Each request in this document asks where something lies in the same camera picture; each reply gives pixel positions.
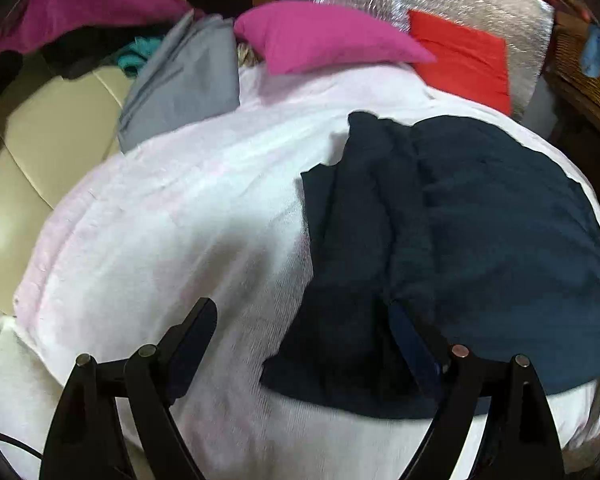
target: pillow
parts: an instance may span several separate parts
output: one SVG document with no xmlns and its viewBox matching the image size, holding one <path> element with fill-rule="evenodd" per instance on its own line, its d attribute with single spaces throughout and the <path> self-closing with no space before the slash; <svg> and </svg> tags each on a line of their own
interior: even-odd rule
<svg viewBox="0 0 600 480">
<path fill-rule="evenodd" d="M 282 0 L 248 10 L 234 33 L 249 41 L 272 74 L 297 74 L 341 63 L 432 62 L 408 34 L 361 10 Z"/>
<path fill-rule="evenodd" d="M 505 40 L 419 10 L 409 19 L 410 34 L 438 58 L 414 65 L 427 85 L 511 114 Z"/>
</svg>

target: metal screw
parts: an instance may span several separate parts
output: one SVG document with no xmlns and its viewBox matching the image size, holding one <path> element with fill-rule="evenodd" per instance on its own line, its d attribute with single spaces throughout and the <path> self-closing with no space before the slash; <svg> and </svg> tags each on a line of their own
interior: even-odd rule
<svg viewBox="0 0 600 480">
<path fill-rule="evenodd" d="M 155 345 L 144 345 L 138 350 L 138 355 L 140 357 L 151 357 L 153 354 L 155 354 L 156 350 L 157 348 Z"/>
<path fill-rule="evenodd" d="M 526 355 L 518 354 L 516 355 L 516 363 L 523 368 L 528 367 L 531 364 L 531 361 Z"/>
<path fill-rule="evenodd" d="M 91 356 L 89 354 L 80 354 L 77 358 L 75 358 L 75 363 L 78 366 L 86 366 L 91 362 Z"/>
<path fill-rule="evenodd" d="M 467 357 L 470 354 L 469 349 L 464 345 L 453 345 L 451 347 L 451 353 L 460 358 Z"/>
</svg>

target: black cable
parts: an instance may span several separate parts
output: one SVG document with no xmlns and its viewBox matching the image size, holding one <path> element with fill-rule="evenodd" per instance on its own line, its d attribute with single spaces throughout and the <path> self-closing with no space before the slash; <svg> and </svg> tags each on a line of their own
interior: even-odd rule
<svg viewBox="0 0 600 480">
<path fill-rule="evenodd" d="M 23 444 L 21 441 L 16 440 L 15 438 L 10 437 L 9 435 L 5 435 L 0 433 L 0 442 L 6 442 L 7 444 L 11 444 L 12 446 L 19 447 L 21 450 L 26 451 L 29 454 L 32 454 L 39 460 L 42 460 L 42 455 L 38 453 L 32 447 L 27 446 L 27 444 Z"/>
</svg>

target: beige leather seat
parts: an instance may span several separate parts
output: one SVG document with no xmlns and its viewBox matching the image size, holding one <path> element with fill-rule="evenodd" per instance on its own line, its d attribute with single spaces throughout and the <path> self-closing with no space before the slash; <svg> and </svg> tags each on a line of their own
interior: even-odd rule
<svg viewBox="0 0 600 480">
<path fill-rule="evenodd" d="M 116 123 L 131 83 L 117 67 L 76 81 L 53 78 L 33 56 L 0 97 L 0 310 L 6 314 L 13 313 L 13 293 L 49 213 L 119 151 Z"/>
</svg>

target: wicker basket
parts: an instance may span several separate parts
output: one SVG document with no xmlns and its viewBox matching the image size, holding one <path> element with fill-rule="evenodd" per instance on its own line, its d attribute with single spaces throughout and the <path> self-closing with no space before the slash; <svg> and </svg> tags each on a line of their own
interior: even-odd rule
<svg viewBox="0 0 600 480">
<path fill-rule="evenodd" d="M 585 76 L 580 70 L 580 54 L 586 40 L 564 32 L 557 35 L 555 68 L 557 73 L 600 107 L 600 77 Z"/>
</svg>

